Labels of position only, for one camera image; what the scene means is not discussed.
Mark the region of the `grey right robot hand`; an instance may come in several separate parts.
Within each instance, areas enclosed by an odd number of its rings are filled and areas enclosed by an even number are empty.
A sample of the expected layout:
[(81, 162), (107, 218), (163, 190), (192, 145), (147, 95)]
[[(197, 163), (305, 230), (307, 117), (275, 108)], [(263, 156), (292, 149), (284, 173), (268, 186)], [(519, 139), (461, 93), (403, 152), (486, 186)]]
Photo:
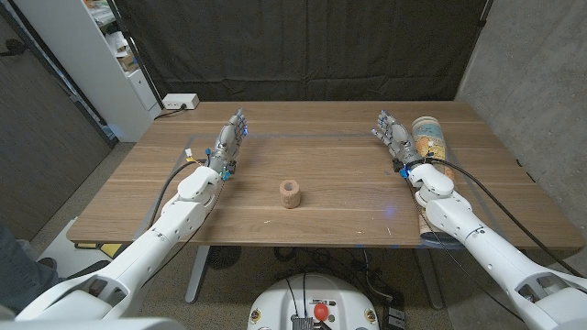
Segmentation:
[(416, 149), (412, 135), (386, 111), (382, 110), (378, 115), (377, 127), (371, 132), (388, 148), (395, 172), (409, 172), (424, 162), (424, 158)]

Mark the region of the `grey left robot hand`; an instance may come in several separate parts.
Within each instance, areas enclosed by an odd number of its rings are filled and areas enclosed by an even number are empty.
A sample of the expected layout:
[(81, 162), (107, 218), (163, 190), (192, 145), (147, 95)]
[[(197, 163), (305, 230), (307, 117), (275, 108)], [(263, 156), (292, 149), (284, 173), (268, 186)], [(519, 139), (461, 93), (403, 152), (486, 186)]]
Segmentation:
[(223, 180), (234, 173), (240, 145), (247, 134), (247, 121), (242, 109), (239, 108), (221, 128), (207, 164), (210, 169), (218, 172)]

